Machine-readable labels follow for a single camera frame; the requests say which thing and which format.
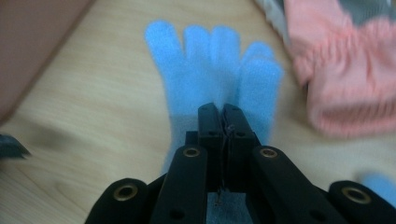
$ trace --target pink glove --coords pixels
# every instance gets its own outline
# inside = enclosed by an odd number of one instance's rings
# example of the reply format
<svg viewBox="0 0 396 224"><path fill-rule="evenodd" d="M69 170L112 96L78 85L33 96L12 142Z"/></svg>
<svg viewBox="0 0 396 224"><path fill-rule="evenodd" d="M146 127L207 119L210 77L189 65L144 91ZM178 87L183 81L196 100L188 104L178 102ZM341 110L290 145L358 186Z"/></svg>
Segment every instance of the pink glove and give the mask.
<svg viewBox="0 0 396 224"><path fill-rule="evenodd" d="M267 13L275 0L261 2ZM300 85L309 84L313 126L337 137L396 130L396 25L389 17L358 26L337 0L283 2L283 36Z"/></svg>

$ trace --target wood grain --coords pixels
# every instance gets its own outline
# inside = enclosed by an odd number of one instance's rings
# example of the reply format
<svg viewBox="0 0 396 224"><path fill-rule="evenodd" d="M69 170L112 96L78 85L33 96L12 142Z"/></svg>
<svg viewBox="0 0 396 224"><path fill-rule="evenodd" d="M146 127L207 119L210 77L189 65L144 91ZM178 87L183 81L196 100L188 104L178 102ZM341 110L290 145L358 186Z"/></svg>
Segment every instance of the wood grain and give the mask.
<svg viewBox="0 0 396 224"><path fill-rule="evenodd" d="M270 144L317 186L379 171L396 181L394 133L353 140L323 137L307 123L278 35L251 0L97 0L12 119L0 128L31 151L0 162L0 223L83 223L112 182L159 174L170 143L163 84L143 33L164 19L225 24L272 46L285 69Z"/></svg>

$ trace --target blue fabric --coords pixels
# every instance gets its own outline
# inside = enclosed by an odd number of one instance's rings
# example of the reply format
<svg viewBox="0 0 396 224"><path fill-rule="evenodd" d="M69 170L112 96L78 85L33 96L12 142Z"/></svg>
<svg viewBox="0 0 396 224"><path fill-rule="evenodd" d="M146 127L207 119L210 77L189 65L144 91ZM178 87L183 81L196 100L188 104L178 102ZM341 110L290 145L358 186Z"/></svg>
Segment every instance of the blue fabric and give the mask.
<svg viewBox="0 0 396 224"><path fill-rule="evenodd" d="M389 178L381 174L368 174L361 183L396 208L396 185Z"/></svg>
<svg viewBox="0 0 396 224"><path fill-rule="evenodd" d="M208 103L241 107L262 144L269 138L282 69L271 48L252 43L240 56L239 34L226 26L209 33L192 25L183 44L167 21L151 23L145 33L148 49L162 78L171 122L172 143L163 172L175 150L184 145L186 131L197 130L198 107ZM250 223L243 194L209 194L207 223Z"/></svg>

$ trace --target brown box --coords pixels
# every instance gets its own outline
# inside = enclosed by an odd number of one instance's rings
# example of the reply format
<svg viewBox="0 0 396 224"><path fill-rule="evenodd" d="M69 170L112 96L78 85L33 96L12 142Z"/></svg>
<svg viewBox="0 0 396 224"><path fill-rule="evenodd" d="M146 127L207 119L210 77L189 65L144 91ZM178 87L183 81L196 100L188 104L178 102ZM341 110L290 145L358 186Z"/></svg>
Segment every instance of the brown box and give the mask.
<svg viewBox="0 0 396 224"><path fill-rule="evenodd" d="M0 123L93 0L0 0Z"/></svg>

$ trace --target pink elastic cuff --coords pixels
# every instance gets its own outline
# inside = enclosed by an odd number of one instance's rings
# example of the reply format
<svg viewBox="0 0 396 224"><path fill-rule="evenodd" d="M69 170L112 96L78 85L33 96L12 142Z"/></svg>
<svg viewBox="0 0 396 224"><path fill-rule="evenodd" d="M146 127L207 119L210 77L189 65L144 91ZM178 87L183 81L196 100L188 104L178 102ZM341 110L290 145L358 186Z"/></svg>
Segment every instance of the pink elastic cuff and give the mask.
<svg viewBox="0 0 396 224"><path fill-rule="evenodd" d="M320 131L349 137L396 130L396 26L376 19L346 26L294 53L309 83L308 117Z"/></svg>

